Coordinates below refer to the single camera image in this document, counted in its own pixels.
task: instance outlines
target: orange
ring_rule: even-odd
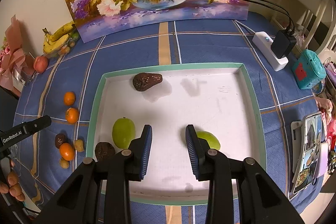
[[[59,152],[61,153],[63,159],[68,161],[73,160],[75,157],[75,151],[68,143],[61,144],[61,146],[59,147]]]
[[[65,112],[65,119],[67,119],[69,124],[74,124],[78,121],[79,118],[79,112],[76,108],[69,108],[66,112]]]
[[[63,101],[66,106],[71,106],[76,101],[76,95],[73,92],[66,92]]]

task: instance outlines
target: blue tablecloth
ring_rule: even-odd
[[[243,22],[254,31],[274,36],[276,30],[261,15],[249,13]],[[95,92],[104,73],[159,64],[238,62],[244,63],[257,95],[265,134],[267,173],[284,193],[291,187],[292,142],[290,123],[317,111],[311,90],[300,90],[291,72],[295,58],[285,69],[275,72],[252,42],[252,35],[232,20],[201,19],[152,24],[121,31],[88,43],[79,41],[48,69],[27,83],[19,100],[14,125],[49,115],[52,124],[13,147],[15,170],[28,196],[39,208],[47,203],[78,166],[85,153],[77,153],[70,168],[59,166],[60,154],[54,145],[56,134],[65,133],[70,143],[86,142]],[[63,95],[75,92],[80,121],[66,122]],[[322,178],[301,191],[292,204],[300,213],[317,196]],[[167,206],[131,202],[133,224],[165,223]],[[174,207],[171,224],[204,223],[206,206]],[[100,220],[103,221],[100,208]],[[239,222],[235,199],[235,221]]]

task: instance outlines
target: screw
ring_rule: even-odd
[[[129,156],[131,153],[132,153],[132,151],[129,150],[129,149],[125,149],[125,150],[123,150],[123,151],[121,152],[121,154],[122,154],[123,156]]]
[[[83,159],[84,164],[90,164],[91,162],[93,162],[93,159],[90,158],[90,157],[86,157],[86,158]]]
[[[210,156],[216,156],[217,155],[217,150],[216,149],[209,149],[208,150],[208,154]]]
[[[254,165],[255,164],[255,160],[252,159],[252,158],[246,158],[246,163],[249,164],[249,165]]]

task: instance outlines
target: container lid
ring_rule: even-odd
[[[320,59],[318,58],[317,54],[313,51],[305,49],[302,54],[307,58],[307,60],[310,62],[311,68],[313,69],[314,73],[319,78],[325,78],[326,77],[326,70],[324,66],[322,65]]]

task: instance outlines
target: small brown fruit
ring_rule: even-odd
[[[116,153],[116,151],[110,143],[100,142],[97,143],[94,153],[96,155],[97,160],[102,161],[104,159],[109,158],[110,156],[113,156]]]
[[[59,149],[59,147],[65,143],[67,140],[67,137],[63,134],[63,133],[59,133],[56,135],[55,137],[55,146],[57,149]]]
[[[77,152],[83,152],[84,142],[82,140],[75,140],[75,149]]]
[[[142,72],[134,76],[133,86],[137,91],[145,91],[162,82],[162,75],[158,73]]]
[[[63,159],[63,158],[61,158],[61,159],[59,160],[59,164],[60,164],[60,166],[61,166],[62,168],[64,168],[64,169],[68,169],[69,166],[70,166],[70,162],[68,162],[67,160],[65,160],[65,159]]]

